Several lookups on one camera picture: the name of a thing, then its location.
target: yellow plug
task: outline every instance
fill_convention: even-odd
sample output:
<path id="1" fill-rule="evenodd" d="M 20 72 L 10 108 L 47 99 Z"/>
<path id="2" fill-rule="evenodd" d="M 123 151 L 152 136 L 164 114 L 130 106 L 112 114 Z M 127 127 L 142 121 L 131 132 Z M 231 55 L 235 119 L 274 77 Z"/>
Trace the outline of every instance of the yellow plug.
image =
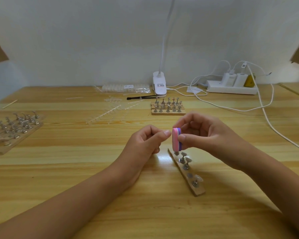
<path id="1" fill-rule="evenodd" d="M 253 88 L 254 86 L 255 86 L 255 83 L 254 83 L 254 81 L 253 81 L 253 79 L 252 79 L 252 76 L 249 75 L 249 76 L 247 77 L 247 79 L 246 79 L 246 82 L 245 82 L 245 84 L 244 84 L 244 87 L 250 87 L 250 88 Z"/>

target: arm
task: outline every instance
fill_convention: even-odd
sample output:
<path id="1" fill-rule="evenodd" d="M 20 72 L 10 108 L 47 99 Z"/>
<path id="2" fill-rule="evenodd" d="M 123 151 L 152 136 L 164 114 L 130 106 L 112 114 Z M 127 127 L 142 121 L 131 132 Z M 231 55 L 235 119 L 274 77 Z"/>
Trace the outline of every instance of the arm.
<path id="1" fill-rule="evenodd" d="M 0 224 L 0 239 L 70 238 L 138 179 L 161 142 L 171 135 L 148 125 L 134 133 L 108 168 Z"/>
<path id="2" fill-rule="evenodd" d="M 243 140 L 219 119 L 189 113 L 180 127 L 183 149 L 196 147 L 246 173 L 299 229 L 299 176 L 279 161 Z"/>

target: person's left arm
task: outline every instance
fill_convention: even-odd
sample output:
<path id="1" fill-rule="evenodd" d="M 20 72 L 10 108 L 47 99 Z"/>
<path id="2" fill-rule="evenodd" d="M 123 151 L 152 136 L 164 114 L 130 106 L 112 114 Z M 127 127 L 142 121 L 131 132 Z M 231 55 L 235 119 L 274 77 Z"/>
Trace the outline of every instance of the person's left arm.
<path id="1" fill-rule="evenodd" d="M 106 169 L 0 224 L 0 239 L 70 238 L 100 210 L 135 183 L 170 131 L 148 125 L 135 132 Z"/>

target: white tag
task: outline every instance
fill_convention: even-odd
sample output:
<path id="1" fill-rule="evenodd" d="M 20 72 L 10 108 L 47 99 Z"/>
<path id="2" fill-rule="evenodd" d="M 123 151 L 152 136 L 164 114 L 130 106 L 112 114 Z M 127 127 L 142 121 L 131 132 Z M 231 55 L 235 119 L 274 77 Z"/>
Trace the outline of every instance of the white tag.
<path id="1" fill-rule="evenodd" d="M 199 89 L 198 87 L 192 86 L 192 89 L 190 87 L 187 87 L 187 93 L 194 93 L 197 94 L 199 92 L 203 91 L 202 89 Z"/>
<path id="2" fill-rule="evenodd" d="M 131 89 L 131 88 L 134 88 L 134 85 L 125 85 L 124 86 L 124 89 Z"/>

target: wall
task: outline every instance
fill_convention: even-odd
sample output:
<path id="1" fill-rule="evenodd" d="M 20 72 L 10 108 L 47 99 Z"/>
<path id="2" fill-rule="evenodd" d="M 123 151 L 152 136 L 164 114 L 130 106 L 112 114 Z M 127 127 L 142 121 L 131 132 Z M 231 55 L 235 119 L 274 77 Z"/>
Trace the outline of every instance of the wall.
<path id="1" fill-rule="evenodd" d="M 0 0 L 0 44 L 32 86 L 150 83 L 170 2 Z M 299 0 L 176 0 L 163 71 L 176 84 L 249 60 L 273 72 L 261 82 L 298 81 L 282 72 L 298 45 Z"/>
<path id="2" fill-rule="evenodd" d="M 0 62 L 0 100 L 27 85 L 23 74 L 13 62 Z"/>

